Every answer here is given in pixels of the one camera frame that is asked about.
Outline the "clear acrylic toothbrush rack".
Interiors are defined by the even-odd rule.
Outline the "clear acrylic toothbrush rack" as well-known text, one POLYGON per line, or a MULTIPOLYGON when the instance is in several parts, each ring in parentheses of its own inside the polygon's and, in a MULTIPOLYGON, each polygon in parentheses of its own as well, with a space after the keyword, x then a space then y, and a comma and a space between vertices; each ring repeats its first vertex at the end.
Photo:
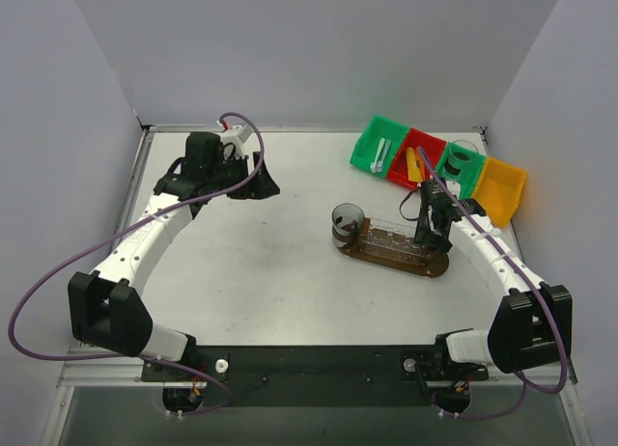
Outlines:
POLYGON ((434 249, 415 243, 414 234, 413 226, 367 218, 358 234, 357 249, 373 260, 393 265, 425 267, 442 260, 434 249))

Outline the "grey glass cup with holder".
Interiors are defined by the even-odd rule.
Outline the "grey glass cup with holder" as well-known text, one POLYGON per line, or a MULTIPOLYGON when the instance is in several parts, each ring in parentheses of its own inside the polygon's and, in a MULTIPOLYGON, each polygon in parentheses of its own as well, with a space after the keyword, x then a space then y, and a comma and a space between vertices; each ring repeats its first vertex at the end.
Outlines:
POLYGON ((333 209, 331 222, 333 244, 337 248, 344 248, 355 241, 365 222, 365 214, 359 206, 344 203, 333 209))

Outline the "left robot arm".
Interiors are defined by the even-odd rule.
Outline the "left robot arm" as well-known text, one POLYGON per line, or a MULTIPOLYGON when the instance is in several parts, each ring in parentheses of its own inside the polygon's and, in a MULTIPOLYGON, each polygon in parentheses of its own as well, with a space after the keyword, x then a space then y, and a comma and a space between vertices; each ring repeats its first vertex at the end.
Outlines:
POLYGON ((280 189, 260 153, 246 155, 248 125, 220 134, 192 132, 178 157, 157 181, 139 221, 90 273, 68 284, 70 323, 80 342, 124 356, 161 358, 176 379, 195 374, 193 337, 154 322, 141 299, 155 266, 178 233, 195 219, 205 196, 222 191, 231 199, 262 200, 280 189))

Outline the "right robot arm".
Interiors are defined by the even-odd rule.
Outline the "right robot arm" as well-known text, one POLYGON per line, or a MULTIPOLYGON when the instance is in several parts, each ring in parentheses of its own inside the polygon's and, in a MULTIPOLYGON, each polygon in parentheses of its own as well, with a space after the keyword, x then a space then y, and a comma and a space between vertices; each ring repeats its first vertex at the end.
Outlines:
POLYGON ((455 363, 492 364, 510 374, 553 362, 566 363, 572 349, 573 300, 531 271, 502 239, 473 199, 458 200, 444 181, 420 184, 421 204, 414 241, 440 253, 459 249, 498 298, 487 330, 445 337, 455 363))

